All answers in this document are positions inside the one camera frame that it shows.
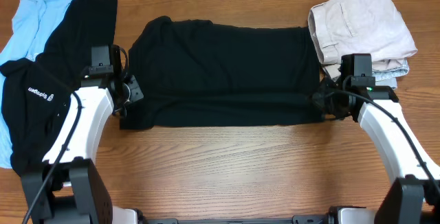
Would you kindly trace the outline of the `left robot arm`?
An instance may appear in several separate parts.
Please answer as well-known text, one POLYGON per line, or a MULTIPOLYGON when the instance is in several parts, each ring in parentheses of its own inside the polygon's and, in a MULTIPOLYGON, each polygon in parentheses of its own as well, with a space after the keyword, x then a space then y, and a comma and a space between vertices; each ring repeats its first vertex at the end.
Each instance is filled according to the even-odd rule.
POLYGON ((80 75, 80 88, 70 95, 54 145, 21 176, 28 206, 24 223, 143 223, 141 211, 112 204, 95 166, 107 119, 126 117, 127 106, 144 97, 128 69, 121 47, 92 47, 91 63, 80 75))

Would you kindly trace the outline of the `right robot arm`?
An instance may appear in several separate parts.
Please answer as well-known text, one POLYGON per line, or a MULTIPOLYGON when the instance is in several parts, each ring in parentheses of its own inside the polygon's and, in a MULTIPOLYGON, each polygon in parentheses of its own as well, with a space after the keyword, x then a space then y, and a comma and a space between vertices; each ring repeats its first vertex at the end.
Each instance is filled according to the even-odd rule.
POLYGON ((368 76, 325 78, 311 101, 340 120, 351 116, 373 141, 391 182, 378 210, 332 207, 325 223, 438 223, 439 165, 405 120, 395 92, 368 76))

